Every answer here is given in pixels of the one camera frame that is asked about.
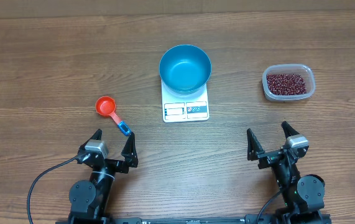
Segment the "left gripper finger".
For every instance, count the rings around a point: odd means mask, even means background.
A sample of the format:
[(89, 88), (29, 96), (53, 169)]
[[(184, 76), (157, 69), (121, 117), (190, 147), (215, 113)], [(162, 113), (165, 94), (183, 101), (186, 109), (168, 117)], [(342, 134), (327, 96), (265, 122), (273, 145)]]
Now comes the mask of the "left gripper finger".
[(101, 140), (101, 137), (102, 137), (102, 130), (101, 129), (97, 129), (97, 131), (92, 135), (92, 137), (90, 137), (86, 142), (84, 142), (80, 148), (81, 149), (84, 149), (85, 146), (87, 145), (87, 143), (90, 141), (90, 140)]
[(129, 167), (136, 168), (138, 166), (139, 160), (136, 151), (135, 134), (133, 132), (129, 135), (121, 155), (124, 157), (124, 162)]

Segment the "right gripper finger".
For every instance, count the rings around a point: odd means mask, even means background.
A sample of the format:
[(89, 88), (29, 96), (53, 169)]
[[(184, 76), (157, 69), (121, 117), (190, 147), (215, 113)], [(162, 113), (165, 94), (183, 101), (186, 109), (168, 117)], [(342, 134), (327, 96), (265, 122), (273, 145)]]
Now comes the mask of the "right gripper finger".
[(286, 139), (289, 138), (290, 136), (295, 136), (299, 134), (299, 132), (293, 129), (291, 125), (289, 125), (286, 121), (282, 122), (281, 127), (284, 131), (284, 135)]
[(258, 160), (259, 156), (265, 153), (260, 142), (257, 140), (256, 135), (252, 132), (251, 128), (247, 130), (247, 160), (254, 161)]

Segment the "red scoop with blue handle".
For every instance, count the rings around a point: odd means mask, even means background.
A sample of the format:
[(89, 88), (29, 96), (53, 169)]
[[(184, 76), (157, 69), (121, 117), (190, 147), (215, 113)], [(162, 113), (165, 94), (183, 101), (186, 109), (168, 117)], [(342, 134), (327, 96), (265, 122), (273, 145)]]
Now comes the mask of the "red scoop with blue handle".
[(116, 103), (110, 96), (102, 96), (96, 101), (96, 112), (104, 117), (110, 117), (125, 136), (129, 136), (132, 131), (130, 127), (116, 114)]

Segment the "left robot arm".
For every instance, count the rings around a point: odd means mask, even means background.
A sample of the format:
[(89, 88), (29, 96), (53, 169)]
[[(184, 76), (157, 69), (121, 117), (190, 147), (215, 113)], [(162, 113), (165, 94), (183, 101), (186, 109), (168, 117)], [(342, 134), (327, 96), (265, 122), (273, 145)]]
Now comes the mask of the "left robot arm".
[(102, 130), (98, 129), (79, 147), (75, 160), (90, 167), (91, 175), (88, 180), (75, 182), (69, 191), (68, 223), (112, 223), (106, 207), (115, 175), (138, 166), (134, 133), (128, 135), (122, 149), (123, 160), (108, 158), (108, 147), (101, 137)]

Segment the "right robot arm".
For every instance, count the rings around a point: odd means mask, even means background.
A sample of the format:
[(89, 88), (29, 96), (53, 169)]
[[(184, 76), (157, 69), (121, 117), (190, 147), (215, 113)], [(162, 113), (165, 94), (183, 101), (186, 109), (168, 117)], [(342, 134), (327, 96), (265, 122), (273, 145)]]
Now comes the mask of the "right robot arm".
[(265, 151), (251, 129), (247, 130), (247, 159), (258, 161), (259, 169), (272, 169), (279, 191), (263, 205), (254, 223), (331, 223), (322, 214), (325, 181), (318, 175), (301, 176), (296, 166), (309, 148), (308, 139), (286, 121), (281, 127), (285, 143), (280, 149)]

